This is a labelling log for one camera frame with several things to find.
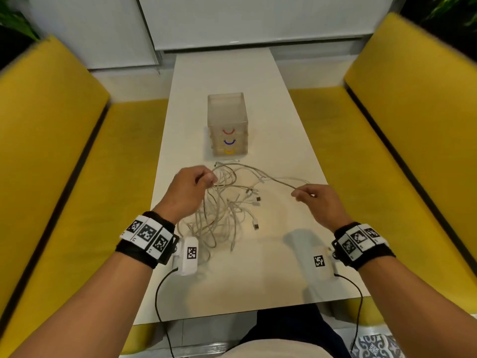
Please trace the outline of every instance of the qr code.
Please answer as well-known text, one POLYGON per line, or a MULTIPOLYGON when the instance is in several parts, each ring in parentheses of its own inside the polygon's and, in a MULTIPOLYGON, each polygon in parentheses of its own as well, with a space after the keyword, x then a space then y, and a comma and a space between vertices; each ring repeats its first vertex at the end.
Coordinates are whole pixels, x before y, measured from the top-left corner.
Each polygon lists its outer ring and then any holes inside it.
POLYGON ((353 251, 356 250, 356 247, 355 245, 351 242, 350 239, 344 241, 341 246, 343 247, 343 249, 346 251, 346 253, 349 255, 351 254, 353 251))
POLYGON ((157 230, 155 228, 152 228, 151 226, 146 224, 137 233, 137 236, 139 236, 143 240, 150 241, 156 233, 157 233, 157 230))
POLYGON ((378 234, 376 231, 374 231, 373 228, 365 228, 364 231, 366 231, 366 233, 371 237, 379 237, 380 236, 380 234, 378 234))
POLYGON ((138 228, 140 228, 140 226, 141 226, 142 224, 143 224, 143 223, 140 222, 139 220, 134 220, 134 222, 126 229, 126 231, 135 233, 136 230, 137 230, 138 228))
POLYGON ((356 241, 356 243, 361 243, 367 239, 367 237, 361 231, 356 231, 351 234, 351 238, 356 241))
POLYGON ((313 256, 313 259, 315 260, 316 267, 325 266, 323 255, 313 256))
POLYGON ((187 258, 196 259, 197 258, 197 247, 188 247, 187 248, 187 258))
POLYGON ((165 246, 169 241, 164 236, 159 236, 159 238, 154 242, 154 248, 160 252, 164 251, 165 246))

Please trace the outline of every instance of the white table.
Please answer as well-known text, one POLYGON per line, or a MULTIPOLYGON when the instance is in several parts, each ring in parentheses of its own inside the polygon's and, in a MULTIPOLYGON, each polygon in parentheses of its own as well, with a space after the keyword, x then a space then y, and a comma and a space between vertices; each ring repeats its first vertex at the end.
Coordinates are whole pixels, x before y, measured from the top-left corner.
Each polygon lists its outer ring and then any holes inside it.
MULTIPOLYGON (((272 176, 326 183, 268 49, 182 54, 176 59, 151 206, 181 167, 213 167, 207 96, 238 91, 244 93, 249 121, 248 155, 241 162, 272 176)), ((331 246, 333 235, 290 196, 291 189, 274 182, 258 188, 262 202, 253 212, 260 229, 255 231, 251 221, 242 224, 233 252, 223 244, 196 275, 170 276, 159 292, 163 320, 359 297, 343 279, 316 278, 313 246, 331 246)), ((158 321, 154 296, 170 270, 171 264, 155 269, 134 324, 158 321)), ((337 263, 335 271, 369 295, 355 270, 337 263)))

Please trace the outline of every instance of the pile of cables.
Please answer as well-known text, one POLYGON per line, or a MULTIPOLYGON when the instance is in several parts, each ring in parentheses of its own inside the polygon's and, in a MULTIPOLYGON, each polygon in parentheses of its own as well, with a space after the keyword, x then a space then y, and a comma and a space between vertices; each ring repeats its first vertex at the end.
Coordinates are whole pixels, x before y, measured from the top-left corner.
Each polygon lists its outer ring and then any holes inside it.
POLYGON ((216 162, 213 172, 218 178, 216 184, 206 191, 202 206, 195 215, 182 220, 177 232, 183 238, 195 236, 205 256, 199 262, 203 264, 211 257, 211 249, 228 242, 230 251, 234 250, 237 233, 241 223, 251 219, 253 228, 259 223, 250 206, 259 206, 261 197, 256 186, 259 183, 274 181, 295 189, 286 180, 308 183, 304 179, 294 177, 272 177, 268 173, 240 163, 238 161, 216 162), (247 173, 253 182, 248 185, 238 184, 238 174, 247 173))

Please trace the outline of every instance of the forearm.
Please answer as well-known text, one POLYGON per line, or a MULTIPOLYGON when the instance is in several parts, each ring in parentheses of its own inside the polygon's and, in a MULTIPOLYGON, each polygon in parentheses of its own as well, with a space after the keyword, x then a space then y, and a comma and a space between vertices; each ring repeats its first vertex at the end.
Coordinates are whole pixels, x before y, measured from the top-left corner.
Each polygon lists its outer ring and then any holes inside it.
POLYGON ((477 320, 396 258, 373 259, 358 271, 406 357, 477 357, 477 320))
POLYGON ((151 275, 145 264, 114 253, 11 357, 117 358, 151 275))

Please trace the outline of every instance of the dark blue pants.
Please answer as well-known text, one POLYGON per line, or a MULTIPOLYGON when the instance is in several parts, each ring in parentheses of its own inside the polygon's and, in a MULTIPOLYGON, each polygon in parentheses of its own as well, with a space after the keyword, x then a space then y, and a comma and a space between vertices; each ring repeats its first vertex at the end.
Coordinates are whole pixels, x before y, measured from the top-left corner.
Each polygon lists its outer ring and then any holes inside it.
POLYGON ((259 310, 257 324, 239 344, 259 339, 285 339, 322 347, 333 358, 350 358, 341 337, 325 323, 316 304, 259 310))

